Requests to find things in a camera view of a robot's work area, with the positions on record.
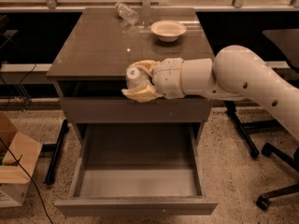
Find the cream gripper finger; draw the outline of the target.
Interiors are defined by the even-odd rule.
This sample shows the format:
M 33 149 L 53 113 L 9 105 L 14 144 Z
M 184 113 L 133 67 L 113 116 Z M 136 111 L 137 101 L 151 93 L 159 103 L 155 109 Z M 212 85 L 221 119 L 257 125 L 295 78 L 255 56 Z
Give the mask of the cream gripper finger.
M 158 66 L 160 62 L 156 62 L 153 60 L 142 60 L 129 65 L 130 68 L 137 68 L 138 70 L 143 71 L 149 77 L 152 77 L 153 70 L 156 66 Z
M 128 99 L 138 101 L 139 103 L 146 103 L 162 97 L 162 95 L 150 84 L 143 89 L 136 87 L 129 90 L 122 89 L 121 92 Z

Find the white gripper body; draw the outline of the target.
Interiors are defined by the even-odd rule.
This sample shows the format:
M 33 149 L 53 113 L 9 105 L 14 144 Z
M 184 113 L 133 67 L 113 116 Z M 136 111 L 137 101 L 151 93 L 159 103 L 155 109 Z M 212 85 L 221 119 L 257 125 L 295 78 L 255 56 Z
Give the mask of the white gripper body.
M 181 86 L 181 58 L 165 59 L 153 69 L 152 82 L 156 90 L 166 99 L 185 96 Z

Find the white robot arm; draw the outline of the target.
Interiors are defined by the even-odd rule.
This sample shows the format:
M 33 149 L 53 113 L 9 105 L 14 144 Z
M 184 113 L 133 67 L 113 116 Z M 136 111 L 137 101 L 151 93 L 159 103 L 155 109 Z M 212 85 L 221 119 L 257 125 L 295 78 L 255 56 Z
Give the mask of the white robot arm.
M 121 92 L 139 103 L 198 95 L 212 100 L 250 99 L 299 139 L 299 89 L 250 49 L 232 45 L 211 60 L 168 58 L 132 63 Z

